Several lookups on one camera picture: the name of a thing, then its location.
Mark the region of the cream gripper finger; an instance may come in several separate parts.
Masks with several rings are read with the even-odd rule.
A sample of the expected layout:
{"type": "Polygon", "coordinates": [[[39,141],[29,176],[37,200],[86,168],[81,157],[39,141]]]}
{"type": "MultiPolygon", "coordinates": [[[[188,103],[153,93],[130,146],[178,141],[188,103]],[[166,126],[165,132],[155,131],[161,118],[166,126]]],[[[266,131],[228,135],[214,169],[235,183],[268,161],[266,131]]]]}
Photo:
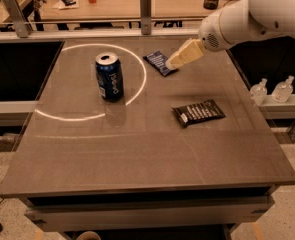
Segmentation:
{"type": "Polygon", "coordinates": [[[187,65],[195,60],[201,58],[204,55],[204,47],[199,39],[194,40],[194,52],[192,54],[179,54],[178,50],[174,52],[166,61],[166,66],[169,69],[177,69],[184,65],[187,65]]]}
{"type": "Polygon", "coordinates": [[[193,39],[186,40],[178,49],[178,53],[179,54],[192,54],[195,50],[193,43],[194,43],[193,39]]]}

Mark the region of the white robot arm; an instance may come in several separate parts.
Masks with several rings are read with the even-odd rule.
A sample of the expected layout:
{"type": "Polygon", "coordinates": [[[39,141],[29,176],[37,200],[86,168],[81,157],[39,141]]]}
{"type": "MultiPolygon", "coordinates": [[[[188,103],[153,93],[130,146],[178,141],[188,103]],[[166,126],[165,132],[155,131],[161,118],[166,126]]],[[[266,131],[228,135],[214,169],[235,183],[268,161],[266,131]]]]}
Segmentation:
{"type": "Polygon", "coordinates": [[[198,37],[185,41],[166,66],[174,70],[201,58],[206,50],[218,52],[282,36],[295,39],[295,0],[239,0],[203,19],[198,37]]]}

